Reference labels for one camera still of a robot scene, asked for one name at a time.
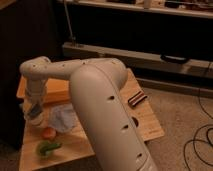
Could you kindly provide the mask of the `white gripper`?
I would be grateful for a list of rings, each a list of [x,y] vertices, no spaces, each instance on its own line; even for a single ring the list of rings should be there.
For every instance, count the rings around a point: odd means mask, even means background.
[[[26,96],[23,103],[23,113],[29,124],[39,127],[44,121],[43,97]]]

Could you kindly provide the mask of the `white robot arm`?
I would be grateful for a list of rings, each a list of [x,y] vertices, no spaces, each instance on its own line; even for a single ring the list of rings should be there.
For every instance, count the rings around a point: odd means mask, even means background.
[[[115,58],[53,62],[42,56],[23,62],[23,111],[33,125],[43,121],[46,82],[66,80],[71,103],[103,171],[158,171],[120,96],[126,66]]]

